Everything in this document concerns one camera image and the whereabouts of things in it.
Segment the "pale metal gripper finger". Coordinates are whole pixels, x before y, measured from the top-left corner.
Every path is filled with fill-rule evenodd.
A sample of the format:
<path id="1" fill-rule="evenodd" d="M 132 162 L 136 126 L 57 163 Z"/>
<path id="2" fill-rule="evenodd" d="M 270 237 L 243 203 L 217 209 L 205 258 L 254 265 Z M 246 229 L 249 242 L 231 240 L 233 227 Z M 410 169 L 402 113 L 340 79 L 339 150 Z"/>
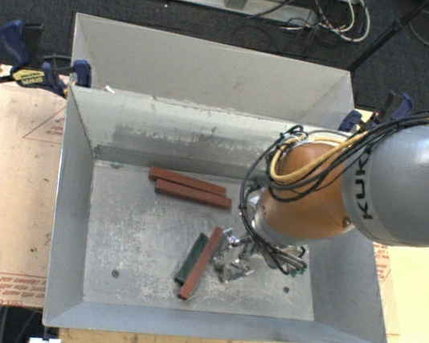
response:
<path id="1" fill-rule="evenodd" d="M 232 228 L 223 230 L 218 250 L 214 257 L 214 267 L 223 269 L 231 250 L 235 247 L 237 237 Z"/>
<path id="2" fill-rule="evenodd" d="M 229 254 L 224 257 L 224 267 L 219 280 L 227 284 L 233 280 L 248 277 L 254 271 L 249 257 Z"/>

